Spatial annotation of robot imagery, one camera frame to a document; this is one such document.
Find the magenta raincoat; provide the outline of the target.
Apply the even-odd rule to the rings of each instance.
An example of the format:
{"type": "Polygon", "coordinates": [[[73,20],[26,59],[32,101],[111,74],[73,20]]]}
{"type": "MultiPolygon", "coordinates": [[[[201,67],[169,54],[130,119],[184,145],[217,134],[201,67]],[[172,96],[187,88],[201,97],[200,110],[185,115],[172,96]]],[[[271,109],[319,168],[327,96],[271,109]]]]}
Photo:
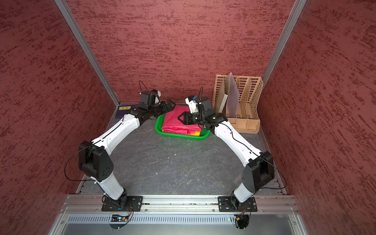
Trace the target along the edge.
{"type": "Polygon", "coordinates": [[[190,112],[188,106],[176,106],[173,111],[167,113],[164,118],[162,131],[165,133],[189,135],[190,131],[201,131],[197,125],[183,125],[178,116],[183,112],[190,112]]]}

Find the plain yellow raincoat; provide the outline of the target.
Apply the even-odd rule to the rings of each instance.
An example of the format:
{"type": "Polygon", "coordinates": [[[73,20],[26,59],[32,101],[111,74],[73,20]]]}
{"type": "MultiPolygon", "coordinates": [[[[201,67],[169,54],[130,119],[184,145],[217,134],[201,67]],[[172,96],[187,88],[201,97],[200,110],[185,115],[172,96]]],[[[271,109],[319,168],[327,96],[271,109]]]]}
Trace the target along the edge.
{"type": "Polygon", "coordinates": [[[201,132],[200,131],[190,131],[189,132],[189,136],[195,136],[195,137],[199,137],[201,135],[201,132]]]}

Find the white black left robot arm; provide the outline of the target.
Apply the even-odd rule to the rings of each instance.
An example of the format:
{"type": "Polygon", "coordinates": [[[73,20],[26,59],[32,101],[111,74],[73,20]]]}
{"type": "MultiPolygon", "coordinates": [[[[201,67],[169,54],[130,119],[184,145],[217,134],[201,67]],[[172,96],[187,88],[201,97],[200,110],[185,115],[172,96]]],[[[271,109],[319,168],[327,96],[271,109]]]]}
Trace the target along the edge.
{"type": "Polygon", "coordinates": [[[106,199],[116,203],[120,208],[126,202],[126,191],[116,179],[114,164],[110,155],[131,132],[139,128],[152,117],[159,117],[174,110],[176,103],[161,100],[157,90],[141,92],[141,100],[135,107],[129,108],[120,120],[98,138],[83,141],[78,155],[79,169],[100,186],[106,199]]]}

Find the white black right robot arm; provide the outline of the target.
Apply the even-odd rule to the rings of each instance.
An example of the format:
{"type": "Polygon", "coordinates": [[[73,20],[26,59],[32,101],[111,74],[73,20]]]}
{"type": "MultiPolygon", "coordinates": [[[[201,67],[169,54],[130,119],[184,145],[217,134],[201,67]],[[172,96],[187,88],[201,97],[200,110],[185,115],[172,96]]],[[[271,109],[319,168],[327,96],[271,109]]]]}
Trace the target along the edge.
{"type": "Polygon", "coordinates": [[[277,168],[270,152],[262,152],[251,145],[222,113],[215,112],[207,97],[189,96],[185,99],[189,110],[178,116],[184,125],[197,125],[220,138],[240,159],[244,166],[240,185],[231,194],[233,208],[240,208],[259,190],[275,178],[277,168]]]}

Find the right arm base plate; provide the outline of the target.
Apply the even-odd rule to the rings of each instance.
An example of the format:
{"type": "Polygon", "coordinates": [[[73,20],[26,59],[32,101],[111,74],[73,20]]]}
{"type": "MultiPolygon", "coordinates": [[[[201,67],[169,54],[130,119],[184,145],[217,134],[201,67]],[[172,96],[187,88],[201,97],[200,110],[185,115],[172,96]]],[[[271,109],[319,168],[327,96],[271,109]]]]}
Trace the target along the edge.
{"type": "Polygon", "coordinates": [[[219,196],[218,208],[220,212],[257,212],[257,204],[254,197],[244,202],[239,202],[234,196],[219,196]]]}

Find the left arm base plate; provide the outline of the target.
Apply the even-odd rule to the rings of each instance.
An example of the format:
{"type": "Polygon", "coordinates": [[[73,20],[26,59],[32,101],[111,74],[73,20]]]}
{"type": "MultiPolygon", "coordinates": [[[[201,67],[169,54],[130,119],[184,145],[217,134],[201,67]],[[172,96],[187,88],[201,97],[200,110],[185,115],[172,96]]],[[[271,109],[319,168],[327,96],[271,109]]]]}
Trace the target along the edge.
{"type": "Polygon", "coordinates": [[[123,196],[118,200],[104,196],[102,198],[102,212],[139,212],[143,203],[143,196],[123,196]]]}

